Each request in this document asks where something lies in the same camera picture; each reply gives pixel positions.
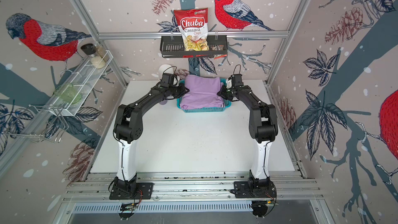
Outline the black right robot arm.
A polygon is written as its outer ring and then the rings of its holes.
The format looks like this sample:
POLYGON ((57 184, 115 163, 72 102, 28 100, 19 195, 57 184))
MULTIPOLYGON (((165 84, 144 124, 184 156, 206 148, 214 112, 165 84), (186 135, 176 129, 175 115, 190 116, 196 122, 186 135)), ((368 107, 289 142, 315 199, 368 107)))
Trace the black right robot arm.
POLYGON ((249 86, 245 86, 242 74, 233 74, 222 86, 218 96, 230 102, 240 101, 249 109, 249 134, 257 142, 257 152, 250 169, 248 187, 250 191, 267 190, 271 185, 269 176, 269 154, 278 135, 276 107, 260 100, 249 86))

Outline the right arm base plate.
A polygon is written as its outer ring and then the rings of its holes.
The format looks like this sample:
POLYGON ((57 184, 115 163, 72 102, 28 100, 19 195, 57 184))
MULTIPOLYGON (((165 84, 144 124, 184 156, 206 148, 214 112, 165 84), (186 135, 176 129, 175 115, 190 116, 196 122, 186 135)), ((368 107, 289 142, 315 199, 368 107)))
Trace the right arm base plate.
POLYGON ((269 181, 267 186, 254 187, 250 186, 247 181, 235 181, 233 189, 230 190, 235 198, 270 198, 277 197, 276 187, 272 181, 269 181))

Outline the teal plastic basket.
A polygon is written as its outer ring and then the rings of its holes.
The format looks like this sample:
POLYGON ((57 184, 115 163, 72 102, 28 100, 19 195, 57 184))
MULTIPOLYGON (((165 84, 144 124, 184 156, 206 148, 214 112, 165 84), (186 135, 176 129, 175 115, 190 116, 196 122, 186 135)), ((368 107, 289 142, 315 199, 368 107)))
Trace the teal plastic basket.
POLYGON ((185 113, 208 113, 208 112, 223 112, 227 108, 229 108, 232 103, 228 100, 224 100, 223 107, 203 107, 203 108, 196 108, 192 110, 185 110, 180 107, 182 98, 177 99, 177 107, 181 110, 183 110, 185 113))

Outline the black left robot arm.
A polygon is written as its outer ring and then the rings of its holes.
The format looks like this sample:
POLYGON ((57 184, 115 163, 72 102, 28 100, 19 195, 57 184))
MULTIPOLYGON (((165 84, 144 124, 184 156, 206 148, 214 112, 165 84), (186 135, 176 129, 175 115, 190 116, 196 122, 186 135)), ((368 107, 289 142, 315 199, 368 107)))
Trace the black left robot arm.
POLYGON ((179 83, 175 74, 164 73, 162 79, 150 91, 134 103, 121 104, 116 112, 113 135, 119 143, 119 168, 114 187, 122 192, 136 192, 135 155, 137 140, 144 126, 143 116, 155 105, 166 100, 176 100, 190 92, 179 83))

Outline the purple pants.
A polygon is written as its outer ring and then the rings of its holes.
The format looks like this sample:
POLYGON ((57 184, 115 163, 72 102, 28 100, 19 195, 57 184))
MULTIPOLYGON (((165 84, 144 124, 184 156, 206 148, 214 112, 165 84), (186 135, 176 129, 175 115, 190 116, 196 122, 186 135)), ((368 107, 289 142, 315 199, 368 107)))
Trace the purple pants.
POLYGON ((184 86, 189 92, 180 100, 179 106, 182 110, 224 107, 224 100, 217 95, 223 86, 219 77, 204 78, 188 75, 184 80, 184 86))

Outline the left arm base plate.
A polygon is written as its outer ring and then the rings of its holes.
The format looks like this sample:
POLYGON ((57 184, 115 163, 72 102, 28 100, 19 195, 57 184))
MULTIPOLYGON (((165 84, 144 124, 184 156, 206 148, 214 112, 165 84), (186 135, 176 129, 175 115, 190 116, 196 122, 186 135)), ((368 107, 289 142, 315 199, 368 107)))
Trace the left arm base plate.
POLYGON ((110 200, 149 200, 153 192, 154 183, 126 183, 118 181, 110 190, 110 200))

